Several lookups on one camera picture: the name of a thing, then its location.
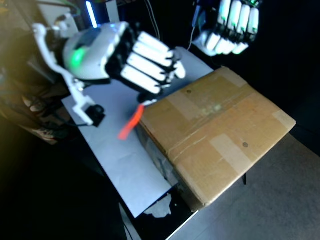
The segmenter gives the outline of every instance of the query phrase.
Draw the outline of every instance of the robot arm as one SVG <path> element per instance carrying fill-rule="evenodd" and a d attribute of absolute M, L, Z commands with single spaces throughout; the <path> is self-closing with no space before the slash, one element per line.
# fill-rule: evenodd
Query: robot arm
<path fill-rule="evenodd" d="M 119 80 L 140 92 L 138 102 L 146 106 L 156 102 L 174 78 L 186 76 L 175 50 L 139 31 L 137 25 L 107 23 L 77 33 L 64 46 L 64 67 L 46 44 L 47 29 L 34 24 L 33 30 L 46 64 L 63 76 L 75 101 L 74 112 L 89 126 L 100 124 L 104 110 L 83 95 L 85 84 Z"/>
<path fill-rule="evenodd" d="M 221 0 L 212 8 L 198 0 L 193 27 L 200 34 L 193 41 L 208 56 L 241 54 L 255 41 L 259 27 L 261 0 Z"/>

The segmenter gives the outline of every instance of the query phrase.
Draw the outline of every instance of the gray tabletop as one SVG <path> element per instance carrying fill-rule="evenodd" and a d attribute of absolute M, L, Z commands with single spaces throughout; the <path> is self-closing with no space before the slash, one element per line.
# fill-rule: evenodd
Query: gray tabletop
<path fill-rule="evenodd" d="M 174 80 L 164 96 L 213 71 L 189 51 L 181 47 L 178 50 L 186 69 L 186 78 Z M 136 110 L 138 92 L 114 80 L 109 85 L 88 87 L 84 94 L 104 107 L 106 117 L 99 127 L 80 127 L 80 132 L 136 218 L 171 188 L 141 146 L 135 131 L 125 141 L 117 138 Z M 73 98 L 66 97 L 62 102 L 73 120 L 81 124 L 81 119 L 72 111 L 75 104 Z"/>

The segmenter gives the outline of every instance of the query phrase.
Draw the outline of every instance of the gray floor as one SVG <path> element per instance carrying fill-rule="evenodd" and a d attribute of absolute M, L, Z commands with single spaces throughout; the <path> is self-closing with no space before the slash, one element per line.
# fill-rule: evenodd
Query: gray floor
<path fill-rule="evenodd" d="M 287 135 L 172 240 L 320 239 L 320 157 Z"/>

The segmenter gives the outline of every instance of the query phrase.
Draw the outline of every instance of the red object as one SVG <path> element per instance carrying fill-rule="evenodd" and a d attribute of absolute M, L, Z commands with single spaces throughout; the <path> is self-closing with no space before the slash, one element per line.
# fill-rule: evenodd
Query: red object
<path fill-rule="evenodd" d="M 118 139 L 120 140 L 127 139 L 132 129 L 134 129 L 138 125 L 142 115 L 144 114 L 144 110 L 145 110 L 145 106 L 142 104 L 139 104 L 130 121 L 124 126 L 124 128 L 118 134 Z"/>

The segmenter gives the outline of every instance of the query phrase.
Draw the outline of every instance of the box flap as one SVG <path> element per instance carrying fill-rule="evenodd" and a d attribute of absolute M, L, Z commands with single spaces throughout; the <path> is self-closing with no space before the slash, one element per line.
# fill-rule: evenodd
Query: box flap
<path fill-rule="evenodd" d="M 225 67 L 148 107 L 141 120 L 204 205 L 245 174 L 295 123 Z"/>

